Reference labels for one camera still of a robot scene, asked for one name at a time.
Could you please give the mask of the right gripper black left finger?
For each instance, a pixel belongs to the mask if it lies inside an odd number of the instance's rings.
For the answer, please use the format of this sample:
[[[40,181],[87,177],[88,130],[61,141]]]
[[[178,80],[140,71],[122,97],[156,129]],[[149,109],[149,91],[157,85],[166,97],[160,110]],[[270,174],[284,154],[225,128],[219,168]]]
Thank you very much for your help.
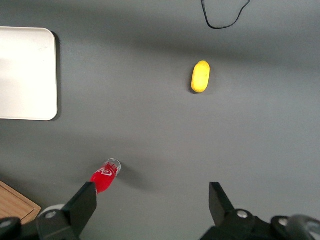
[[[0,220],[2,240],[79,240],[97,208],[96,185],[86,182],[63,206],[51,206],[22,224],[17,217]]]

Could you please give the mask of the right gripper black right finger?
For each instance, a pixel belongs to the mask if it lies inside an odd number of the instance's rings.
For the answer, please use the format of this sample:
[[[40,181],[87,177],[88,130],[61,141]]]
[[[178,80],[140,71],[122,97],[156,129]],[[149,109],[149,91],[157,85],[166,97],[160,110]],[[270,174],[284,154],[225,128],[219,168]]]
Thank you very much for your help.
[[[287,216],[274,216],[265,222],[251,212],[235,208],[218,182],[209,184],[209,210],[214,226],[202,240],[299,240],[300,236],[288,229],[283,221]]]

